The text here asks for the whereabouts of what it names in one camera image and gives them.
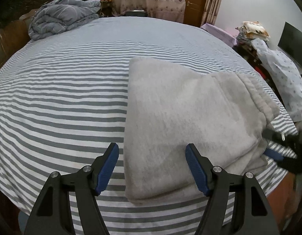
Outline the grey sweatpants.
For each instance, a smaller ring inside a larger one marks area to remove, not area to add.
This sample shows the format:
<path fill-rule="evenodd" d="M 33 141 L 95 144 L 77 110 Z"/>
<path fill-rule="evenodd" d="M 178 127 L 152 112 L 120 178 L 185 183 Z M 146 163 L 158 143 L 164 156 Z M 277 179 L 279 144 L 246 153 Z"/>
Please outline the grey sweatpants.
<path fill-rule="evenodd" d="M 185 159 L 190 143 L 231 174 L 262 171 L 262 132 L 278 115 L 279 106 L 252 75 L 201 74 L 133 58 L 123 147 L 127 199 L 163 203 L 198 195 Z"/>

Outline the white dotted plastic bag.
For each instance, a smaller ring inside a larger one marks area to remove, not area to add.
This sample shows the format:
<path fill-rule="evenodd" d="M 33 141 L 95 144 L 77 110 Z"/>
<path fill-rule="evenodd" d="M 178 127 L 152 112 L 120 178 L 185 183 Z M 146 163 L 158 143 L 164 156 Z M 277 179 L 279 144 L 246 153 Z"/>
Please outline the white dotted plastic bag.
<path fill-rule="evenodd" d="M 283 52 L 269 49 L 259 38 L 252 40 L 251 45 L 276 85 L 291 119 L 302 121 L 302 78 L 295 63 Z"/>

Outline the grey white striped bed sheet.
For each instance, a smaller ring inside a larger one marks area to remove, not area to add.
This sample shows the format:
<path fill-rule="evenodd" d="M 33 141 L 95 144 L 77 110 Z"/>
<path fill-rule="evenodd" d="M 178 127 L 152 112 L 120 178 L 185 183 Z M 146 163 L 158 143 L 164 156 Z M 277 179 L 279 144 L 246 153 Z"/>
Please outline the grey white striped bed sheet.
<path fill-rule="evenodd" d="M 165 20 L 101 18 L 29 42 L 0 70 L 0 190 L 23 213 L 51 172 L 76 172 L 109 143 L 123 144 L 128 63 L 137 56 L 263 81 L 203 29 Z"/>

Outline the floral pillow stack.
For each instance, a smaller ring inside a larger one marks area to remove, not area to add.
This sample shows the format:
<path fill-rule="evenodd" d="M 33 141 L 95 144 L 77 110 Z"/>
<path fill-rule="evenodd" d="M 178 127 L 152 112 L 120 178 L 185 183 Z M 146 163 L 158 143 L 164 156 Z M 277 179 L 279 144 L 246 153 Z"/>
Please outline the floral pillow stack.
<path fill-rule="evenodd" d="M 238 36 L 244 39 L 262 39 L 268 41 L 270 35 L 267 30 L 258 21 L 243 21 L 239 27 L 236 27 L 239 31 Z"/>

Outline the purple flat box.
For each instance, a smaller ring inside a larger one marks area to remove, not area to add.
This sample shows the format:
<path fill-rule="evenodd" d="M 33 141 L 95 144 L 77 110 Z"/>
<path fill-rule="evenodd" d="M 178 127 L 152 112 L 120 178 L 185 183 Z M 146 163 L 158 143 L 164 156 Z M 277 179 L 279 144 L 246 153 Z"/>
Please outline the purple flat box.
<path fill-rule="evenodd" d="M 228 32 L 224 31 L 221 28 L 218 28 L 212 24 L 205 23 L 201 26 L 201 28 L 207 31 L 209 34 L 213 35 L 217 39 L 223 41 L 229 47 L 233 48 L 237 45 L 237 39 L 229 34 Z"/>

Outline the striped beige side curtain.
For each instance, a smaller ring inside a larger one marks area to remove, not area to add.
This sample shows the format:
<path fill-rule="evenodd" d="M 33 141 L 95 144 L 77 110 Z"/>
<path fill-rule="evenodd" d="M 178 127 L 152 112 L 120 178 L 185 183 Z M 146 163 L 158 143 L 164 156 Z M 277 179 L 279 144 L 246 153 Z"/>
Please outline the striped beige side curtain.
<path fill-rule="evenodd" d="M 201 25 L 215 24 L 222 0 L 206 0 Z"/>

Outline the brown wooden door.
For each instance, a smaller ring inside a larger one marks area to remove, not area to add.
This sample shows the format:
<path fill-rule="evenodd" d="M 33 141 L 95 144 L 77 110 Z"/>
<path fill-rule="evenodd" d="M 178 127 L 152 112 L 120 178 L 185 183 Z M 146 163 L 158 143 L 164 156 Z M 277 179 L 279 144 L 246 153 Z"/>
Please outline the brown wooden door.
<path fill-rule="evenodd" d="M 183 23 L 200 27 L 206 1 L 207 0 L 185 0 Z"/>

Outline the grey blue folded duvet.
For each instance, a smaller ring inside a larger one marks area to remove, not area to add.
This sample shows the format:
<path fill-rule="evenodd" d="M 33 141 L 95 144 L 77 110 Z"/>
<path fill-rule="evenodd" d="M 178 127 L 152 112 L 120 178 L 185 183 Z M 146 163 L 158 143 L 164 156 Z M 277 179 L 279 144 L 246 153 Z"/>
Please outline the grey blue folded duvet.
<path fill-rule="evenodd" d="M 29 25 L 31 40 L 45 39 L 99 18 L 100 0 L 54 0 L 41 6 Z"/>

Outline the black wall television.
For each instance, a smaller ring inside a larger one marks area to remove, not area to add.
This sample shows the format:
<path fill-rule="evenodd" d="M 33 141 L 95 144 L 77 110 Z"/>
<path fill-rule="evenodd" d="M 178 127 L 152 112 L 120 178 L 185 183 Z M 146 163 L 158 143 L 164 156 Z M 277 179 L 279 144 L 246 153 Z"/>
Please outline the black wall television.
<path fill-rule="evenodd" d="M 302 67 L 302 32 L 289 23 L 285 23 L 277 45 Z"/>

